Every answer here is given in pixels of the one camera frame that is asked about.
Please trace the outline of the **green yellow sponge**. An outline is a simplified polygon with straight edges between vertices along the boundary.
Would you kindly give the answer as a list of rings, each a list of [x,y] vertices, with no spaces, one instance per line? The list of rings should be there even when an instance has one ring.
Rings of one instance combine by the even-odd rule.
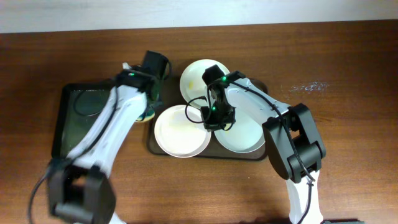
[[[155,116],[155,110],[152,106],[147,107],[144,112],[136,119],[138,123],[144,123],[151,120]]]

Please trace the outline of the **white plate top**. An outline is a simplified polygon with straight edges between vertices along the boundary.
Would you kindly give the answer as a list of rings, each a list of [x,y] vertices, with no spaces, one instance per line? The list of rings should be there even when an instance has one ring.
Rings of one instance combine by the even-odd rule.
[[[224,74],[229,70],[220,62],[212,59],[201,59],[191,63],[180,77],[180,92],[186,102],[199,97],[206,96],[206,84],[202,79],[205,70],[217,65]]]

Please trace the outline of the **white plate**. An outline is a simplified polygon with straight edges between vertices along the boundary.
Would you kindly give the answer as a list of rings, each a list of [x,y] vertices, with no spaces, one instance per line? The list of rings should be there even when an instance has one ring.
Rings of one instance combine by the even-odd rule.
[[[205,150],[211,140],[211,133],[202,124],[200,110],[185,105],[167,108],[154,125],[156,143],[167,154],[178,157],[193,157]]]
[[[206,84],[202,79],[205,70],[217,65],[224,74],[229,70],[220,62],[212,59],[201,59],[191,63],[180,77],[180,92],[186,102],[199,97],[206,96]]]

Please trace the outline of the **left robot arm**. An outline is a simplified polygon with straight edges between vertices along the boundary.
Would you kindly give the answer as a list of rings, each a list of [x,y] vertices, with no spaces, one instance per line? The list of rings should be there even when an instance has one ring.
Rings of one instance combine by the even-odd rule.
[[[164,72],[124,69],[112,80],[109,98],[83,139],[47,169],[49,213],[66,223],[122,223],[109,176],[133,124],[156,107]]]

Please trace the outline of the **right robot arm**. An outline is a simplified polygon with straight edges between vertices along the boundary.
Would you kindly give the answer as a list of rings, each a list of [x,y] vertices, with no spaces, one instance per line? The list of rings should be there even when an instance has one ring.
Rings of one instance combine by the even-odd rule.
[[[325,145],[307,106],[290,106],[256,88],[239,72],[224,74],[218,67],[205,70],[208,106],[201,108],[207,131],[226,131],[235,124],[236,109],[261,125],[269,161],[285,180],[291,223],[323,223],[318,178]]]

